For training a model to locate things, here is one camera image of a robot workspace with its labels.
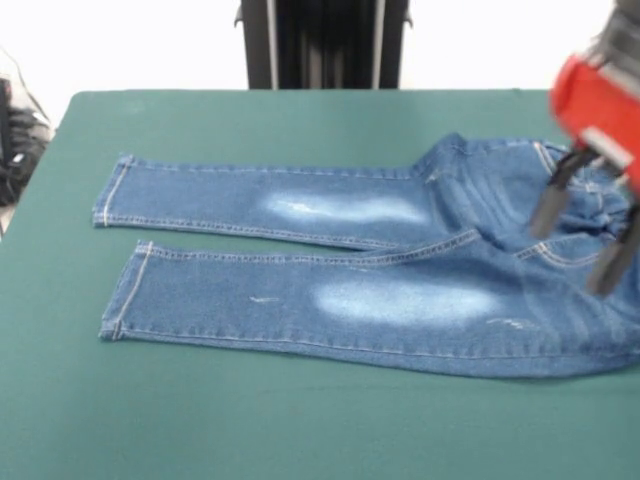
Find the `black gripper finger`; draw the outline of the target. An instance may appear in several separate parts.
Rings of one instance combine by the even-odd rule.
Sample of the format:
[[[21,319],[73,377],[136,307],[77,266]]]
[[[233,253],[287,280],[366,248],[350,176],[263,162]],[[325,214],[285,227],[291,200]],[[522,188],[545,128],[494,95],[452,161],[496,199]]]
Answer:
[[[587,281],[588,290],[597,296],[609,295],[633,262],[639,248],[639,204],[627,215],[627,226],[599,255]]]

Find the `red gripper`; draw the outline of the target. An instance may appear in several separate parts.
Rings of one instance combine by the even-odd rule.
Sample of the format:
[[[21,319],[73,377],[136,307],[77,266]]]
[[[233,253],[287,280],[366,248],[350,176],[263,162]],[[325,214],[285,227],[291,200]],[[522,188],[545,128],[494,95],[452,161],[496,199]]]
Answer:
[[[632,192],[639,191],[637,80],[610,63],[599,65],[574,54],[556,76],[550,109],[568,136],[589,148],[574,149],[557,164],[530,220],[530,233],[536,238],[551,234],[569,202],[570,181],[598,154],[628,177]]]

